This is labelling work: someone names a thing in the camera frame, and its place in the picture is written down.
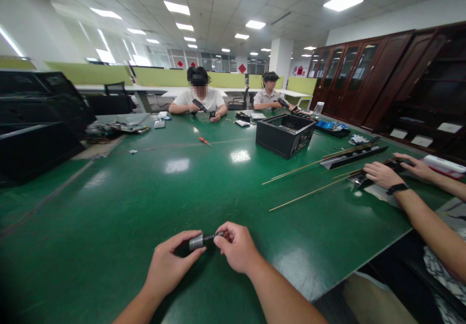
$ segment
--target black metal box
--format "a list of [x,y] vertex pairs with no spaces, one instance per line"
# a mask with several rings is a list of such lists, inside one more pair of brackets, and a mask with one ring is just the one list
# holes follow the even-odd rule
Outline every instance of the black metal box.
[[257,122],[256,143],[290,159],[309,144],[317,122],[282,114]]

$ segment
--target white shirt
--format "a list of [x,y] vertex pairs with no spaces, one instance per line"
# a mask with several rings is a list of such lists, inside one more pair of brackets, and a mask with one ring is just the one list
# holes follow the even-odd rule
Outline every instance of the white shirt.
[[275,90],[272,90],[272,93],[269,96],[267,95],[267,91],[262,89],[256,94],[256,96],[254,96],[254,104],[277,102],[279,97],[280,96]]
[[204,100],[201,100],[196,95],[194,89],[186,89],[176,97],[173,103],[179,106],[185,106],[193,103],[193,99],[202,103],[209,112],[216,112],[219,110],[221,105],[225,104],[220,91],[211,87],[207,88],[207,94]]

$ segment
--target desk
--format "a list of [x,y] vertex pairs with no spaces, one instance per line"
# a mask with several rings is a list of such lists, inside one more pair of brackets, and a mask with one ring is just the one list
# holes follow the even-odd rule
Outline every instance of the desk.
[[[9,300],[22,311],[23,321],[110,323],[143,285],[154,247],[186,229],[213,233],[227,220],[247,225],[259,251],[309,300],[411,229],[401,210],[347,181],[270,213],[362,164],[325,174],[316,164],[262,186],[347,146],[348,139],[316,131],[309,147],[287,161],[256,145],[255,126],[241,128],[226,120],[234,114],[228,112],[219,124],[199,114],[173,115],[164,129],[127,136],[111,157],[87,162],[80,176],[40,205],[39,213],[3,237],[8,271],[3,276],[11,281]],[[201,143],[200,136],[213,147]],[[139,152],[132,155],[131,149]],[[394,151],[407,152],[390,145],[369,161]],[[31,204],[31,198],[34,204],[44,200],[54,189],[50,183],[56,187],[58,178],[65,182],[82,169],[83,162],[72,163],[2,190],[0,205],[12,211]],[[450,197],[413,180],[408,184],[434,209]],[[155,323],[265,323],[249,280],[214,247],[155,316]]]

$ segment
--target white box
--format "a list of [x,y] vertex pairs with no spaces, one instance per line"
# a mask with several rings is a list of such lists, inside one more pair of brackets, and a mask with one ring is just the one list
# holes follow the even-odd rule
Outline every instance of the white box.
[[426,137],[426,136],[421,136],[421,135],[417,135],[411,141],[412,144],[415,144],[415,145],[418,145],[418,146],[423,146],[423,147],[429,147],[432,142],[433,142],[433,138]]
[[404,139],[404,138],[406,137],[407,134],[408,134],[408,132],[405,131],[405,130],[393,128],[393,131],[392,131],[392,133],[390,134],[390,136]]
[[463,127],[462,125],[458,125],[458,124],[442,123],[437,129],[446,131],[446,132],[457,133],[459,129],[461,129],[462,127]]

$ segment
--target plastic bottle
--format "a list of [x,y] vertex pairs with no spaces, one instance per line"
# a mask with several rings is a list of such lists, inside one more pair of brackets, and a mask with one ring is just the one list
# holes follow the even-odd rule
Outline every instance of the plastic bottle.
[[316,107],[314,108],[314,112],[312,113],[313,114],[313,118],[314,119],[319,119],[320,118],[320,115],[322,114],[322,110],[324,108],[324,102],[318,102]]

